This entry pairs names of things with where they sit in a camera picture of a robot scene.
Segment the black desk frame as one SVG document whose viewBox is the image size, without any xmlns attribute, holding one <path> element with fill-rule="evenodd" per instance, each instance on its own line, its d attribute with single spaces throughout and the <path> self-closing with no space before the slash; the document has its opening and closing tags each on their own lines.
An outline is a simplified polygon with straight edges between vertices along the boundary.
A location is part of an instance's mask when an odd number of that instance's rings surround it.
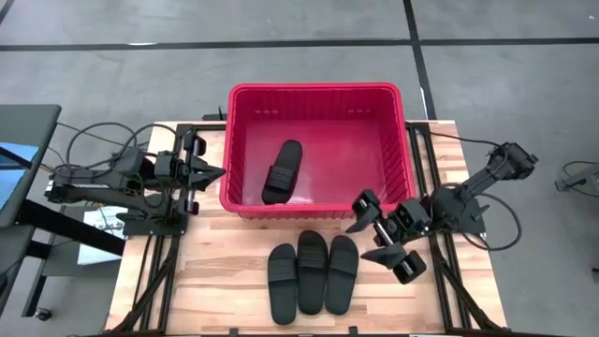
<svg viewBox="0 0 599 337">
<path fill-rule="evenodd" d="M 52 246 L 49 243 L 33 241 L 36 228 L 117 256 L 124 251 L 123 239 L 63 212 L 28 199 L 20 206 L 6 204 L 0 209 L 0 316 L 6 308 L 24 259 L 27 256 L 47 259 L 51 253 Z"/>
</svg>

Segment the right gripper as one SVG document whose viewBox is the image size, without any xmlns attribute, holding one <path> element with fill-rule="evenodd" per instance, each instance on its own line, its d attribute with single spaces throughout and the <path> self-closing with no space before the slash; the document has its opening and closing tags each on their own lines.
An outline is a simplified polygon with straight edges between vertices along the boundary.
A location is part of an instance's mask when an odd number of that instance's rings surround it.
<svg viewBox="0 0 599 337">
<path fill-rule="evenodd" d="M 366 251 L 360 257 L 385 266 L 388 270 L 393 271 L 401 284 L 406 285 L 414 281 L 427 267 L 416 251 L 408 252 L 404 246 L 408 242 L 424 237 L 427 231 L 406 231 L 395 210 L 396 208 L 385 215 L 375 193 L 369 189 L 363 190 L 353 202 L 356 222 L 345 232 L 360 232 L 372 225 L 375 230 L 373 240 L 377 248 Z"/>
</svg>

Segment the red plastic bin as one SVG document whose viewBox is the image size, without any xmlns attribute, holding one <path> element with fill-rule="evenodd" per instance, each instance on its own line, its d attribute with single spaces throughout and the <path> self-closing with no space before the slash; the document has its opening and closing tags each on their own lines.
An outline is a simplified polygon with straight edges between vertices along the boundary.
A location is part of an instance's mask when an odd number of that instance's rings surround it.
<svg viewBox="0 0 599 337">
<path fill-rule="evenodd" d="M 299 143 L 286 203 L 262 191 L 288 140 Z M 348 218 L 372 190 L 388 212 L 416 194 L 402 95 L 389 82 L 241 83 L 228 95 L 219 193 L 243 218 Z"/>
</svg>

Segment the white paper sheet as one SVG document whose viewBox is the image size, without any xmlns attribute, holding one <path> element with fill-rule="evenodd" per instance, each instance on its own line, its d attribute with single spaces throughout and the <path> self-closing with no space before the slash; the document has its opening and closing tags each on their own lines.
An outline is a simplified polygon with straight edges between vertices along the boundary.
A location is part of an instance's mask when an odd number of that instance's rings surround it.
<svg viewBox="0 0 599 337">
<path fill-rule="evenodd" d="M 83 222 L 88 226 L 95 227 L 119 239 L 126 239 L 124 235 L 124 221 L 117 218 L 118 213 L 126 213 L 127 209 L 117 206 L 99 207 L 92 211 L 86 211 Z M 80 244 L 77 263 L 80 266 L 111 262 L 120 260 L 121 257 L 113 253 L 105 252 L 88 245 Z"/>
</svg>

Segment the grey desk base plate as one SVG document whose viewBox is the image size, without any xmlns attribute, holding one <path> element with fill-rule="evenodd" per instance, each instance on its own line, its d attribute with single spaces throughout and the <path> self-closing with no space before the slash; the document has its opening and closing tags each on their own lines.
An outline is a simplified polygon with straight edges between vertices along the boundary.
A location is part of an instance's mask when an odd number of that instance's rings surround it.
<svg viewBox="0 0 599 337">
<path fill-rule="evenodd" d="M 42 274 L 48 277 L 103 277 L 117 272 L 121 256 L 88 265 L 80 265 L 80 243 L 52 233 L 49 238 L 52 249 L 45 260 Z"/>
</svg>

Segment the dark grey desk top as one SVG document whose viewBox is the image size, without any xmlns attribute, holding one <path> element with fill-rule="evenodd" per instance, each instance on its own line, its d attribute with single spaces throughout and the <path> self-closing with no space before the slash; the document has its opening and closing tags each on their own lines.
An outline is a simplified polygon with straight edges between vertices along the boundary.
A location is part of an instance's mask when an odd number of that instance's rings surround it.
<svg viewBox="0 0 599 337">
<path fill-rule="evenodd" d="M 31 160 L 32 167 L 24 172 L 7 202 L 0 209 L 0 227 L 13 225 L 50 144 L 61 110 L 62 107 L 56 104 L 0 104 L 0 142 L 37 147 L 37 153 Z"/>
</svg>

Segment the black slide sandal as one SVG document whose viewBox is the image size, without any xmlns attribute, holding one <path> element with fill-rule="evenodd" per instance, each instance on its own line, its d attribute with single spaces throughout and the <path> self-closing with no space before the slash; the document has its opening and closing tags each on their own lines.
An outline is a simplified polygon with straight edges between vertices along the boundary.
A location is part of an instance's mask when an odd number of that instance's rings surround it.
<svg viewBox="0 0 599 337">
<path fill-rule="evenodd" d="M 336 236 L 329 249 L 329 265 L 325 295 L 326 310 L 345 315 L 349 310 L 358 274 L 358 249 L 346 236 Z"/>
<path fill-rule="evenodd" d="M 296 251 L 289 243 L 276 246 L 267 265 L 270 314 L 277 325 L 289 325 L 296 318 L 298 276 Z"/>
<path fill-rule="evenodd" d="M 285 204 L 291 199 L 302 157 L 303 150 L 298 141 L 289 139 L 283 143 L 263 186 L 261 198 L 265 204 Z"/>
<path fill-rule="evenodd" d="M 317 232 L 299 235 L 297 251 L 298 307 L 306 315 L 317 315 L 323 307 L 327 283 L 329 250 Z"/>
</svg>

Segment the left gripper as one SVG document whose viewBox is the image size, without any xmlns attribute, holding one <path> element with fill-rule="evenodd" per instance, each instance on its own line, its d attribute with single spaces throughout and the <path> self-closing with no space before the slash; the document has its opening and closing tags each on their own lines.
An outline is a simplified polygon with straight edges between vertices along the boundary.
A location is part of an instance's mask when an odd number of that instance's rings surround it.
<svg viewBox="0 0 599 337">
<path fill-rule="evenodd" d="M 175 152 L 182 163 L 178 166 L 180 182 L 179 212 L 198 215 L 199 204 L 195 201 L 196 191 L 206 188 L 223 176 L 226 171 L 209 165 L 201 158 L 206 152 L 206 141 L 198 135 L 198 126 L 183 126 L 177 129 Z"/>
</svg>

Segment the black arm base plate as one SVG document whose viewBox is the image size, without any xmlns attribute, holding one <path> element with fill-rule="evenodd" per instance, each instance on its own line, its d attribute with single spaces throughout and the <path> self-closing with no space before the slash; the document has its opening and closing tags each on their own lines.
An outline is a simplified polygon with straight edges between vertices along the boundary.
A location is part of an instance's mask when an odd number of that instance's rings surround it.
<svg viewBox="0 0 599 337">
<path fill-rule="evenodd" d="M 124 222 L 125 236 L 177 236 L 187 229 L 188 216 L 176 213 L 166 218 L 146 217 L 140 213 L 120 212 L 116 217 Z"/>
<path fill-rule="evenodd" d="M 443 227 L 453 232 L 478 235 L 486 232 L 482 214 L 488 208 L 481 206 L 476 199 L 441 198 L 435 201 L 434 214 Z"/>
</svg>

